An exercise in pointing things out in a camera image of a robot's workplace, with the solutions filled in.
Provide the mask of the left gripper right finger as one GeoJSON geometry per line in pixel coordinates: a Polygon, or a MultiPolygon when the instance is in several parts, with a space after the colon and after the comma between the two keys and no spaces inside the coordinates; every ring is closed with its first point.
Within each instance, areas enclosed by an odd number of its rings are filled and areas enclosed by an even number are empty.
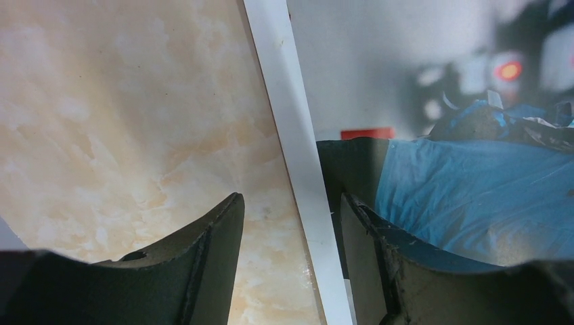
{"type": "Polygon", "coordinates": [[[572,324],[573,263],[500,267],[427,244],[349,194],[340,230],[359,324],[572,324]]]}

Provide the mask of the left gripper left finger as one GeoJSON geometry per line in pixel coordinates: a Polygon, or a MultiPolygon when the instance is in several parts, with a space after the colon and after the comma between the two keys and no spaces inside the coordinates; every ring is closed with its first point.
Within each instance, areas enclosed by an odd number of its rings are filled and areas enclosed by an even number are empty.
{"type": "Polygon", "coordinates": [[[244,198],[118,261],[48,250],[1,252],[2,324],[226,324],[244,198]]]}

